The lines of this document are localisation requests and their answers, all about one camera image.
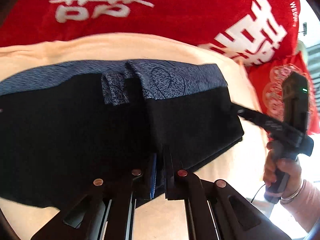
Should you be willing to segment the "person's right hand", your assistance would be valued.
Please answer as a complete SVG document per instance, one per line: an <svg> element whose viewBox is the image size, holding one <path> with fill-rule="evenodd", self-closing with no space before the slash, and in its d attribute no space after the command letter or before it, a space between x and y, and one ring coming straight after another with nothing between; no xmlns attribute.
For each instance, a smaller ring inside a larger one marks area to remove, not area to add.
<svg viewBox="0 0 320 240"><path fill-rule="evenodd" d="M284 157L284 146L276 140L266 145L269 150L264 165L263 181L266 186L265 199L277 203L299 191L303 180L297 155Z"/></svg>

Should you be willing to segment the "pink sleeved right forearm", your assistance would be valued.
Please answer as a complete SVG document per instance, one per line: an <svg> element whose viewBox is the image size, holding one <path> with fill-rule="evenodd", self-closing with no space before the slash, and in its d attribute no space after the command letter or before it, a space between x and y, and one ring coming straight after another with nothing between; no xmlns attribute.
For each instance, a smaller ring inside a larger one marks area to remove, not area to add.
<svg viewBox="0 0 320 240"><path fill-rule="evenodd" d="M319 189L307 180L303 180L299 191L281 198L280 203L306 232L319 220Z"/></svg>

